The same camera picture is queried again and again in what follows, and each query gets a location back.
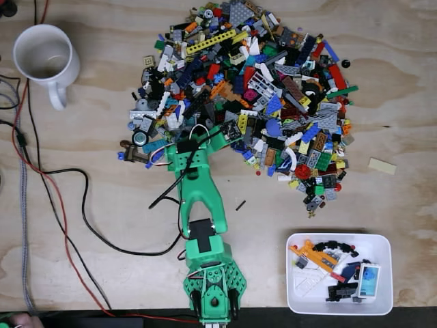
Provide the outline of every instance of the orange lego piece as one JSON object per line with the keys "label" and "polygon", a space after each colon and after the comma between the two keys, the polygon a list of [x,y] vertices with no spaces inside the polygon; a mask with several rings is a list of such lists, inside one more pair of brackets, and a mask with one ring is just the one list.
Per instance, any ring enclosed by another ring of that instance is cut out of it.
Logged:
{"label": "orange lego piece", "polygon": [[343,131],[344,135],[348,135],[350,133],[350,129],[352,128],[352,124],[343,125],[341,127],[341,130]]}
{"label": "orange lego piece", "polygon": [[309,260],[316,263],[319,267],[328,271],[329,273],[333,272],[335,265],[338,263],[336,259],[332,256],[329,256],[327,253],[323,251],[313,251],[313,243],[311,241],[306,240],[303,247],[301,249],[294,248],[293,245],[289,247],[289,249],[294,252],[297,256],[304,255]]}
{"label": "orange lego piece", "polygon": [[210,99],[213,99],[217,94],[219,94],[219,92],[223,89],[224,86],[225,86],[225,80],[221,80],[220,82],[218,82],[218,84],[215,85],[211,90]]}
{"label": "orange lego piece", "polygon": [[193,29],[196,28],[196,26],[197,26],[197,23],[196,22],[192,22],[189,26],[185,27],[185,31],[190,33],[190,32],[193,31]]}
{"label": "orange lego piece", "polygon": [[173,80],[171,79],[171,78],[168,78],[165,82],[164,82],[164,85],[166,86],[166,87],[168,87],[169,85],[171,85],[173,83]]}

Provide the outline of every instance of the white mug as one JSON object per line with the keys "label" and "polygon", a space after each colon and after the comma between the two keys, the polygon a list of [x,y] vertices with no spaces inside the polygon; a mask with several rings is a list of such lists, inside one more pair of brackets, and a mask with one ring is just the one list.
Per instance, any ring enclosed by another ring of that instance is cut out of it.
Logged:
{"label": "white mug", "polygon": [[26,29],[16,39],[12,57],[21,74],[47,87],[55,109],[66,108],[66,87],[76,80],[80,63],[60,28],[40,24]]}

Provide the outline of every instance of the sorted lego pieces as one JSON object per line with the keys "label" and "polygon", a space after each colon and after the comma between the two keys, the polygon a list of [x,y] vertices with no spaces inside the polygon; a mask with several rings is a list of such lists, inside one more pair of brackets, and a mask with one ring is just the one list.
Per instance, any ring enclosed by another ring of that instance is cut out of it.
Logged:
{"label": "sorted lego pieces", "polygon": [[310,217],[335,200],[354,141],[346,111],[358,88],[341,73],[350,61],[249,0],[208,3],[175,23],[158,36],[159,58],[143,59],[128,124],[136,145],[150,155],[157,135],[165,146],[234,120],[243,139],[232,149],[306,194]]}

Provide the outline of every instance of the wooden table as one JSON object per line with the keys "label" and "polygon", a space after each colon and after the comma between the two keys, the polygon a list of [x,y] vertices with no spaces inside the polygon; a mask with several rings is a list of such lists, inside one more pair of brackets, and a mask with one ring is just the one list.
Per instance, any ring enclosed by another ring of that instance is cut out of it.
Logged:
{"label": "wooden table", "polygon": [[[139,86],[143,56],[154,54],[158,33],[182,23],[190,6],[205,1],[52,0],[46,22],[61,27],[81,58],[81,74],[68,89],[68,108],[51,108],[47,93],[31,84],[32,105],[45,169],[82,167],[91,176],[87,215],[116,245],[138,251],[166,248],[177,234],[177,206],[150,202],[173,180],[163,168],[117,160],[129,138],[131,91]],[[437,305],[437,101],[435,7],[426,1],[274,0],[267,9],[292,29],[325,35],[360,91],[348,111],[355,142],[351,168],[335,202],[308,219],[302,194],[286,183],[257,177],[240,156],[223,150],[210,157],[229,232],[224,235],[248,282],[242,306],[286,306],[285,241],[295,231],[329,229],[385,235],[393,251],[395,305]],[[12,45],[32,24],[32,1],[14,18],[0,20],[0,73],[17,75]],[[2,111],[0,118],[12,119]],[[35,158],[29,113],[23,130]],[[21,220],[18,159],[10,129],[0,128],[0,308],[24,310],[20,279]],[[397,165],[394,176],[367,168],[370,157]],[[176,254],[141,258],[117,253],[85,227],[84,182],[78,174],[55,177],[64,196],[71,238],[114,308],[185,308],[186,275]],[[29,173],[30,287],[41,310],[95,309],[66,260],[40,177]],[[247,203],[238,211],[242,200]],[[200,206],[192,217],[208,215]]]}

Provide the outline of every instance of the white lego brick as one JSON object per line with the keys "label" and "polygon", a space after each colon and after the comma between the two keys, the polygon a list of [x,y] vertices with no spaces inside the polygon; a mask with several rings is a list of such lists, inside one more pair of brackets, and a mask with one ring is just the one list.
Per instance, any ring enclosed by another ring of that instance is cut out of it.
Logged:
{"label": "white lego brick", "polygon": [[260,52],[259,52],[258,39],[253,38],[251,47],[249,48],[249,55],[255,56],[255,55],[259,55],[259,54],[260,54]]}
{"label": "white lego brick", "polygon": [[369,167],[391,175],[394,175],[396,172],[396,165],[374,159],[373,157],[370,158]]}
{"label": "white lego brick", "polygon": [[156,115],[161,115],[161,113],[163,112],[163,109],[165,107],[165,103],[167,101],[167,99],[170,97],[170,92],[166,91],[163,94],[163,97],[161,98],[161,101],[159,102],[159,106],[156,109]]}
{"label": "white lego brick", "polygon": [[298,159],[296,158],[296,154],[294,154],[294,151],[290,147],[287,147],[285,149],[285,151],[292,159],[292,166],[290,167],[290,171],[294,172],[294,170],[296,169],[296,166],[298,164]]}
{"label": "white lego brick", "polygon": [[245,46],[241,46],[239,48],[240,52],[243,54],[244,58],[247,59],[249,58],[249,52],[247,51]]}
{"label": "white lego brick", "polygon": [[278,181],[291,181],[291,176],[278,176]]}
{"label": "white lego brick", "polygon": [[294,144],[296,141],[300,140],[300,138],[303,136],[302,132],[297,132],[295,135],[292,135],[291,137],[288,137],[284,144],[288,147],[291,144]]}
{"label": "white lego brick", "polygon": [[253,146],[253,149],[255,149],[257,152],[262,152],[262,148],[264,147],[265,142],[261,139],[258,140],[258,142]]}
{"label": "white lego brick", "polygon": [[169,59],[168,56],[163,54],[163,56],[159,60],[159,65],[156,69],[158,72],[164,72],[164,67],[168,59]]}
{"label": "white lego brick", "polygon": [[261,63],[260,68],[261,68],[261,73],[262,73],[263,77],[264,77],[267,81],[269,81],[269,82],[273,82],[274,79],[273,79],[273,77],[272,77],[270,71],[268,70],[267,65],[266,65],[265,63]]}

